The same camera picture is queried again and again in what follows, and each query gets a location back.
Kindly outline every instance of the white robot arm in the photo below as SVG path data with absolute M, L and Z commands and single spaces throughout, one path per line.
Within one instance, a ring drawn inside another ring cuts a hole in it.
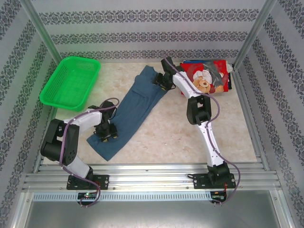
M 202 94 L 195 86 L 192 86 L 192 82 L 187 77 L 181 66 L 175 66 L 170 57 L 167 57 L 161 61 L 164 75 L 159 73 L 154 84 L 159 85 L 163 90 L 169 91 L 172 86 L 178 87 L 188 98 L 187 106 L 187 119 L 190 124 L 195 125 L 198 129 L 202 141 L 206 145 L 207 152 L 207 168 L 208 168 L 208 180 L 206 180 L 205 174 L 198 174 L 197 177 L 200 179 L 201 188 L 210 186 L 214 188 L 216 186 L 224 186 L 226 182 L 233 182 L 233 174 L 230 174 L 227 163 L 219 152 L 219 147 L 216 143 L 213 135 L 211 123 L 211 104 L 210 97 Z
M 182 91 L 182 93 L 186 96 L 186 98 L 189 99 L 191 97 L 200 96 L 199 94 L 195 93 L 192 90 L 192 88 L 189 86 L 189 84 L 186 82 L 186 80 L 188 80 L 190 83 L 192 83 L 190 81 L 190 79 L 187 77 L 186 72 L 182 71 L 180 73 L 184 75 L 184 78 L 182 78 L 179 74 L 175 74 L 175 75 L 173 75 L 173 83 Z M 195 125 L 195 127 L 198 129 L 199 134 L 205 144 L 205 148 L 206 148 L 206 152 L 207 152 L 208 166 L 210 166 L 210 167 L 213 167 L 213 165 L 218 166 L 218 165 L 223 164 L 223 159 L 221 159 L 218 156 L 218 154 L 214 152 L 214 150 L 210 144 L 210 140 L 208 138 L 207 131 L 206 131 L 206 124 L 207 124 L 207 121 L 202 122 L 201 125 L 197 124 L 197 125 Z M 208 128 L 209 128 L 209 134 L 210 134 L 212 143 L 215 146 L 215 148 L 217 149 L 217 151 L 219 152 L 219 147 L 215 140 L 215 137 L 214 137 L 214 134 L 212 131 L 212 127 L 211 127 L 211 123 L 209 123 Z
M 94 134 L 97 135 L 101 141 L 107 141 L 110 137 L 116 138 L 118 136 L 116 127 L 110 123 L 110 118 L 115 113 L 116 108 L 111 108 L 106 111 L 96 110 L 111 106 L 114 106 L 114 104 L 109 101 L 105 101 L 101 107 L 90 106 L 85 111 L 87 114 L 75 119 L 68 127 L 62 164 L 63 167 L 72 174 L 88 180 L 94 177 L 92 168 L 77 156 L 78 137 L 80 134 L 91 127 L 95 127 Z M 42 156 L 47 157 L 51 161 L 59 161 L 62 146 L 62 142 L 59 139 L 63 136 L 65 126 L 71 119 L 65 119 L 63 121 L 53 119 L 50 122 L 40 149 Z M 79 186 L 80 189 L 86 189 L 89 185 L 89 183 L 79 181 L 76 178 L 74 178 L 74 181 L 77 182 L 77 184 L 74 185 Z

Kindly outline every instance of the green basket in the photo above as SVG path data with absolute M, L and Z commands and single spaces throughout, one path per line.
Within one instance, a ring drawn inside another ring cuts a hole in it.
M 83 110 L 97 80 L 100 63 L 94 59 L 64 58 L 40 94 L 40 101 L 56 108 Z

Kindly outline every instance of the marble floor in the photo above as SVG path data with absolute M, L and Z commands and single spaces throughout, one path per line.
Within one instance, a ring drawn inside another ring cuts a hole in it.
M 99 78 L 86 107 L 100 105 L 109 97 L 122 100 L 132 86 L 135 76 L 145 65 L 163 72 L 160 63 L 102 64 Z M 221 113 L 212 122 L 213 132 L 222 155 L 232 162 L 256 162 L 237 92 L 214 94 Z M 213 115 L 216 105 L 211 102 Z M 78 156 L 88 164 L 124 163 L 201 163 L 206 162 L 204 144 L 195 127 L 186 117 L 187 99 L 179 89 L 169 91 L 153 108 L 132 139 L 110 160 L 104 160 L 86 142 L 94 128 L 79 136 Z M 56 118 L 66 119 L 77 113 L 58 109 Z M 44 159 L 44 164 L 53 164 Z

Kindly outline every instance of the red fabric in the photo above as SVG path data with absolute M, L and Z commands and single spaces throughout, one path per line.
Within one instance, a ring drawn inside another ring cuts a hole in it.
M 228 72 L 226 68 L 226 61 L 225 60 L 216 60 L 213 61 L 215 67 L 217 68 L 218 72 L 221 72 L 224 74 L 222 77 L 223 85 L 224 85 L 224 92 L 228 92 Z M 190 81 L 193 82 L 193 75 L 197 71 L 203 71 L 204 66 L 202 63 L 181 63 L 181 67 L 185 70 L 187 73 L 188 78 Z M 210 84 L 210 91 L 209 93 L 212 94 L 215 92 L 215 88 L 213 84 Z

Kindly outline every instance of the decorative wall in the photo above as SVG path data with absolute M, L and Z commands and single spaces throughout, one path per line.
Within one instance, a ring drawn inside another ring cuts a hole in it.
M 0 228 L 33 171 L 50 107 L 39 94 L 56 65 L 17 0 L 0 0 Z
M 304 8 L 280 0 L 239 69 L 269 166 L 304 227 Z
M 35 0 L 62 57 L 233 62 L 265 0 Z

